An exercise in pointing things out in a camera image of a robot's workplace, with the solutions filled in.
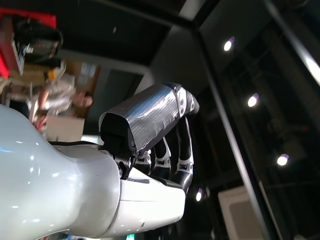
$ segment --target person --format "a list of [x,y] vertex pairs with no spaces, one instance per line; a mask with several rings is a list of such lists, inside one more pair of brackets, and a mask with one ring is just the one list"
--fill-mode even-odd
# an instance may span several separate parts
[[42,87],[38,95],[38,109],[49,110],[54,114],[66,111],[71,104],[86,108],[92,105],[93,96],[89,92],[76,92],[74,81],[64,74],[59,80],[50,82]]
[[[29,109],[26,102],[30,100],[27,87],[8,87],[7,95],[10,98],[10,107],[21,112],[27,118]],[[64,74],[60,79],[49,82],[44,86],[32,88],[32,95],[37,97],[38,110],[48,110],[49,114],[58,115],[70,109],[71,105],[86,108],[92,105],[93,96],[89,92],[77,92],[74,76]]]

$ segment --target black pole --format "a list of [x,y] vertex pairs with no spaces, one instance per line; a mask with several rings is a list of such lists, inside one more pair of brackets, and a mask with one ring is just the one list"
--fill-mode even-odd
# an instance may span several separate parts
[[263,197],[254,168],[250,164],[248,159],[243,158],[242,153],[240,151],[239,144],[241,144],[241,141],[237,141],[234,133],[237,132],[237,129],[234,127],[235,125],[233,124],[232,118],[228,117],[227,115],[226,110],[230,112],[229,107],[223,104],[223,92],[217,84],[218,75],[212,64],[212,60],[208,53],[205,41],[202,37],[202,34],[198,30],[192,31],[192,36],[195,41],[195,44],[197,45],[201,53],[201,57],[207,73],[209,86],[211,88],[213,98],[219,111],[242,181],[249,194],[253,211],[261,227],[262,234],[266,240],[278,240],[280,239],[279,234],[276,230],[266,201]]
[[128,12],[137,15],[141,18],[148,19],[152,22],[172,27],[173,25],[179,26],[184,29],[193,29],[194,23],[183,17],[173,15],[158,7],[144,3],[142,1],[135,0],[95,0],[104,5],[120,9],[124,12]]

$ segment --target wall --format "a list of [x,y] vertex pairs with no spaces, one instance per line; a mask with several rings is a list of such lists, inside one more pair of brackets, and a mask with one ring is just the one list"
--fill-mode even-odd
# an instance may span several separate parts
[[[204,0],[187,0],[180,12],[181,17],[193,19]],[[200,54],[189,31],[174,26],[169,31],[151,66],[150,76],[145,76],[135,93],[154,83],[174,82],[198,95],[207,85]]]

